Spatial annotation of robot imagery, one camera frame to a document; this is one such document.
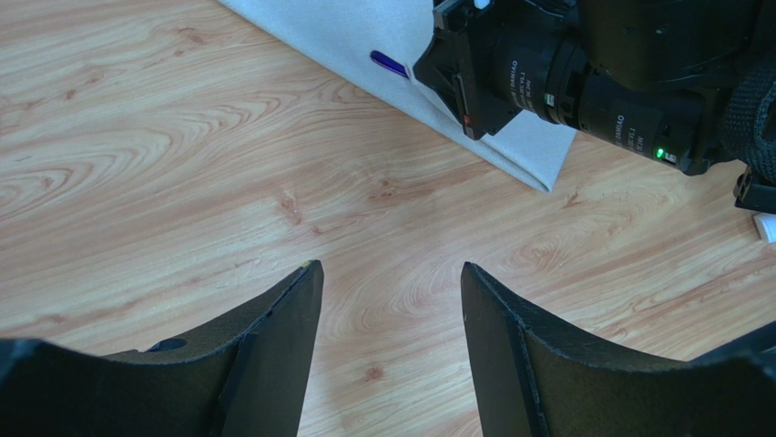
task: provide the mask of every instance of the light wood surface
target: light wood surface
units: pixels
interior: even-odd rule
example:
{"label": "light wood surface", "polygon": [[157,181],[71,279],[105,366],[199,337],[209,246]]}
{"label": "light wood surface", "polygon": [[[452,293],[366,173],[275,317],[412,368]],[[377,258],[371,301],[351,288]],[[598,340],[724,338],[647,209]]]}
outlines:
{"label": "light wood surface", "polygon": [[541,194],[215,1],[0,0],[0,336],[145,349],[320,259],[300,435],[480,433],[467,260],[671,358],[776,319],[742,170],[579,137]]}

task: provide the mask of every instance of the white object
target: white object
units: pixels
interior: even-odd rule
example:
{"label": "white object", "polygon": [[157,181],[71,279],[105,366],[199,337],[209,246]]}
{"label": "white object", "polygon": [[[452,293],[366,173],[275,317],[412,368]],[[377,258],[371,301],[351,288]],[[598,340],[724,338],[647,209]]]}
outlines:
{"label": "white object", "polygon": [[[576,132],[527,111],[496,136],[473,141],[411,67],[434,33],[432,0],[353,2],[220,0],[224,5],[356,86],[437,130],[506,173],[551,191]],[[411,80],[370,58],[373,50],[405,66]]]}
{"label": "white object", "polygon": [[760,232],[760,237],[768,243],[776,243],[776,216],[759,214],[754,216],[754,223]]}

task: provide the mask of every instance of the braided cable sleeve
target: braided cable sleeve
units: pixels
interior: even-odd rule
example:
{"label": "braided cable sleeve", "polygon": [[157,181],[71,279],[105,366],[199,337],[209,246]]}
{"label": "braided cable sleeve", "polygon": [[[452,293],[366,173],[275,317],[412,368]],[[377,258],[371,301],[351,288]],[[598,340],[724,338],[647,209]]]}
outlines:
{"label": "braided cable sleeve", "polygon": [[770,182],[776,182],[776,52],[769,53],[735,89],[720,129],[722,145]]}

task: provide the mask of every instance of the wood grain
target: wood grain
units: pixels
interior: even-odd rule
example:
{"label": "wood grain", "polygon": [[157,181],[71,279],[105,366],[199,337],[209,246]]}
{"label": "wood grain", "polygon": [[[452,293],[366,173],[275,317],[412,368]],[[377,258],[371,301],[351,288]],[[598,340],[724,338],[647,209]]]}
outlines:
{"label": "wood grain", "polygon": [[774,320],[741,171],[580,136],[540,194],[214,1],[0,1],[0,335],[144,349],[321,259],[301,435],[480,434],[468,260],[671,358]]}

